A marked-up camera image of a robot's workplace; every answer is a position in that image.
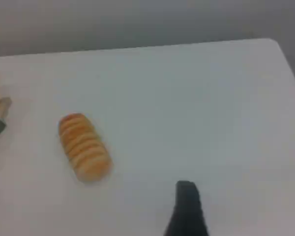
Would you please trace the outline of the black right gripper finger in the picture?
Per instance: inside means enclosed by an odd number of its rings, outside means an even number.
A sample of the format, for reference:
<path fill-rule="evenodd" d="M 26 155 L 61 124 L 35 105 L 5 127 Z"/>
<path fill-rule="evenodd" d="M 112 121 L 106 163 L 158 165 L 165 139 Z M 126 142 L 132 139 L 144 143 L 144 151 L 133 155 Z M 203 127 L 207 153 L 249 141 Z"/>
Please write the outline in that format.
<path fill-rule="evenodd" d="M 208 236 L 200 193 L 194 182 L 176 183 L 175 206 L 166 227 L 166 236 Z"/>

